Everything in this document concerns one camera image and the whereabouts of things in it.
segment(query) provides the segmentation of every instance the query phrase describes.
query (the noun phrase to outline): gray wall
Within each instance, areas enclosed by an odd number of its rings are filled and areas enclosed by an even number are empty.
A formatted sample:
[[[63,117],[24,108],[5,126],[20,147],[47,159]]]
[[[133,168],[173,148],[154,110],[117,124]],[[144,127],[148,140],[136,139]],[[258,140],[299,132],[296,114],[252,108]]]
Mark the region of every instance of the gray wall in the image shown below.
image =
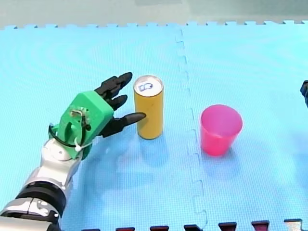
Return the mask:
[[[0,27],[305,19],[308,0],[0,0]]]

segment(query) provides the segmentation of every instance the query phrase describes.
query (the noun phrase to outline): blue foam mat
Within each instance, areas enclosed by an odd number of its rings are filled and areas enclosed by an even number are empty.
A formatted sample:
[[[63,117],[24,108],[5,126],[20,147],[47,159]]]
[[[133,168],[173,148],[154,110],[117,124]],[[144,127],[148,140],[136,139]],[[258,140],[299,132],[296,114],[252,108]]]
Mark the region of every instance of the blue foam mat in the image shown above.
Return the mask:
[[[74,177],[63,229],[115,230],[284,219],[307,224],[307,24],[255,26],[68,26],[0,31],[0,206],[39,164],[47,126],[81,91],[131,71],[165,84],[164,134],[143,141],[135,126],[97,140]],[[132,83],[116,115],[133,111]],[[215,103],[236,108],[244,129],[225,158],[199,148],[199,116]]]
[[[198,132],[191,140],[202,166],[205,230],[218,230],[220,222],[253,230],[251,222],[258,220],[284,230],[284,219],[307,220],[308,112],[299,92],[307,78],[307,29],[294,24],[183,28],[192,130],[199,131],[202,110],[216,103],[235,108],[244,120],[224,158],[196,148]]]

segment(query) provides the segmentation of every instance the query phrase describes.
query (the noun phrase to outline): silver robot arm segment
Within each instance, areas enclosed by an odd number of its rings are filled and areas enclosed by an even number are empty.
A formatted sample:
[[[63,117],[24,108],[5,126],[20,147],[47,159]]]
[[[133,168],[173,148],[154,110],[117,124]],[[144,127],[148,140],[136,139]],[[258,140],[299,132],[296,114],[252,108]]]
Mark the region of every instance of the silver robot arm segment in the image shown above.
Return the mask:
[[[60,231],[81,156],[72,159],[55,139],[48,140],[40,166],[0,212],[0,231]]]

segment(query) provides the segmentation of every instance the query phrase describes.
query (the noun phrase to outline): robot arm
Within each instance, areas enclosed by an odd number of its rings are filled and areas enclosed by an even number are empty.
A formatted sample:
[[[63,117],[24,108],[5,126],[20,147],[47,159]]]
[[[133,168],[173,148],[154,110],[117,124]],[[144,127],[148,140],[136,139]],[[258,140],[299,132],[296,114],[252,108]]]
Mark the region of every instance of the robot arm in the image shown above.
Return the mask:
[[[121,132],[146,117],[144,113],[132,113],[114,118],[114,111],[126,102],[127,96],[114,97],[131,79],[132,73],[111,77],[96,90],[78,94],[60,123],[49,126],[40,166],[0,212],[0,231],[61,231],[73,175],[88,156],[93,139]]]
[[[300,89],[300,92],[305,97],[305,102],[306,102],[306,105],[308,107],[308,80],[304,81],[304,83],[303,83],[303,85]]]

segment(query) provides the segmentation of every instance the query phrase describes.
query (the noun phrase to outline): plastic cup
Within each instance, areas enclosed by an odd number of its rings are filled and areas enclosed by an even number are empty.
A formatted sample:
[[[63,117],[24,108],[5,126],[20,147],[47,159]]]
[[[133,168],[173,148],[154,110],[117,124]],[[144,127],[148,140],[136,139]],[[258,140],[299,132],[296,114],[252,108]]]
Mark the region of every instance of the plastic cup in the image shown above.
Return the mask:
[[[224,155],[243,127],[240,114],[233,108],[217,104],[201,115],[201,148],[211,156]]]

